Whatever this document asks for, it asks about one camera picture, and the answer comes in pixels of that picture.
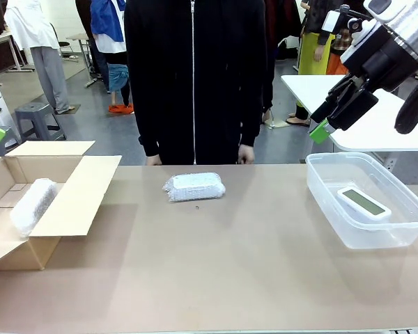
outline cardboard box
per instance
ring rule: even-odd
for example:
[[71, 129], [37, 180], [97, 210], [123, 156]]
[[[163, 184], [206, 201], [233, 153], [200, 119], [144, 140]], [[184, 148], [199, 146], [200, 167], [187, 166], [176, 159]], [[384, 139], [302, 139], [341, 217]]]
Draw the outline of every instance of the cardboard box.
[[[88, 234], [121, 160], [83, 157], [92, 144], [28, 141], [0, 157], [0, 270], [44, 269], [61, 237]], [[29, 238], [21, 238], [9, 213], [40, 178], [60, 191]]]

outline gray stool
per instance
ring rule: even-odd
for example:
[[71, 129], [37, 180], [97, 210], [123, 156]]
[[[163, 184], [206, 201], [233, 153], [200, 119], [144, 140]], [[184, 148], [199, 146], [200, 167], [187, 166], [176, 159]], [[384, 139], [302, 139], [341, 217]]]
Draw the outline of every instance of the gray stool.
[[[52, 116], [57, 125], [48, 125], [45, 118]], [[22, 141], [57, 141], [61, 137], [67, 139], [62, 126], [57, 121], [53, 109], [45, 103], [28, 103], [15, 109], [15, 117], [17, 118], [17, 127], [22, 135]], [[33, 127], [23, 132], [22, 121], [30, 120]]]
[[14, 139], [16, 144], [13, 145], [10, 149], [13, 149], [15, 146], [19, 145], [19, 139], [15, 135], [14, 131], [10, 127], [0, 127], [6, 131], [5, 137], [0, 142], [0, 157], [4, 157], [6, 153], [8, 153], [9, 149], [6, 148], [6, 143], [9, 142], [11, 139]]

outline bubble-wrapped item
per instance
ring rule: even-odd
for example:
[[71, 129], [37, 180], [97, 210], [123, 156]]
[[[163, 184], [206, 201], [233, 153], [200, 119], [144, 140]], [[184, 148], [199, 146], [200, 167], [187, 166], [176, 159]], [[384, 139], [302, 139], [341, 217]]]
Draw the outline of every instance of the bubble-wrapped item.
[[220, 198], [226, 192], [217, 173], [182, 174], [171, 177], [163, 189], [171, 202]]
[[57, 196], [56, 183], [37, 179], [10, 213], [22, 237], [28, 237]]

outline hand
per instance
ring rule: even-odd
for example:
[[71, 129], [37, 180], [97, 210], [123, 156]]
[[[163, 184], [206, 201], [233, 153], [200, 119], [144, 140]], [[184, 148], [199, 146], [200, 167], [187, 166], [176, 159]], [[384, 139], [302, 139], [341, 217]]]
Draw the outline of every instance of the hand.
[[160, 155], [154, 155], [153, 157], [147, 157], [147, 162], [146, 162], [147, 166], [161, 166], [162, 162], [160, 159]]
[[240, 145], [238, 148], [238, 163], [242, 165], [252, 165], [254, 163], [254, 148], [251, 146]]
[[314, 61], [317, 61], [317, 62], [321, 61], [324, 51], [325, 51], [325, 45], [318, 45], [318, 47], [316, 48], [314, 52]]

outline orange pants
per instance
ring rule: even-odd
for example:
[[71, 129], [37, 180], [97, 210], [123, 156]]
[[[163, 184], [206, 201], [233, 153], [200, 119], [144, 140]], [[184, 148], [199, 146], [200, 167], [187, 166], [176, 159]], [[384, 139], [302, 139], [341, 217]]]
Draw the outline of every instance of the orange pants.
[[341, 57], [337, 54], [330, 54], [327, 66], [327, 75], [348, 74], [347, 68], [341, 62]]

